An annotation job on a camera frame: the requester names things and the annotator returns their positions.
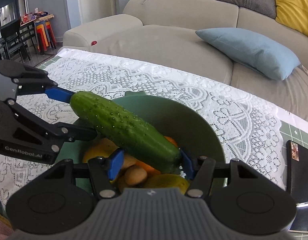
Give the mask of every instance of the beige sofa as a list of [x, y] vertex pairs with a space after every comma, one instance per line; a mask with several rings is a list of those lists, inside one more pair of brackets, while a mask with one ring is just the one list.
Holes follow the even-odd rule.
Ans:
[[270, 80], [230, 60], [195, 30], [237, 27], [263, 34], [291, 49], [308, 69], [308, 37], [275, 20], [216, 0], [130, 0], [123, 14], [68, 30], [73, 46], [152, 62], [231, 85], [308, 121], [308, 76], [299, 68], [284, 81]]

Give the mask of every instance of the green bowl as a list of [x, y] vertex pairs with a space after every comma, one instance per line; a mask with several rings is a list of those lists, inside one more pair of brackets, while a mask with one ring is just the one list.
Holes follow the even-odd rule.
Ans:
[[[176, 101], [149, 96], [144, 92], [126, 92], [124, 97], [113, 100], [128, 111], [152, 124], [161, 134], [173, 138], [178, 146], [194, 156], [205, 155], [224, 163], [224, 152], [211, 126], [195, 111]], [[88, 125], [80, 119], [75, 122]], [[73, 159], [80, 163], [84, 152], [93, 141], [64, 143], [56, 161]], [[223, 179], [214, 179], [212, 191], [222, 187]], [[88, 179], [77, 179], [77, 186], [91, 192]]]

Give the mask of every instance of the smartphone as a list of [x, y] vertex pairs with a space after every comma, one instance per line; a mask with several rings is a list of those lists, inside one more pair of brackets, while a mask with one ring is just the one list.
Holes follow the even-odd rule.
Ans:
[[308, 232], [308, 149], [290, 140], [286, 147], [286, 191], [297, 204], [297, 215], [290, 230]]

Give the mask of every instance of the pink object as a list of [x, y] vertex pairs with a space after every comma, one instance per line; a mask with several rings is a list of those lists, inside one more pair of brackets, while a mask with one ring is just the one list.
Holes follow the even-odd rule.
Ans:
[[12, 235], [13, 230], [0, 221], [0, 240], [5, 240], [8, 236]]

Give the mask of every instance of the sofa armrest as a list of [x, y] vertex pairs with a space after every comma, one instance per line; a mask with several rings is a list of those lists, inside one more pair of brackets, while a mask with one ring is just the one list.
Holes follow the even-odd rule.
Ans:
[[89, 47], [92, 41], [101, 41], [115, 33], [139, 26], [143, 26], [141, 20], [126, 14], [98, 19], [66, 31], [63, 46]]

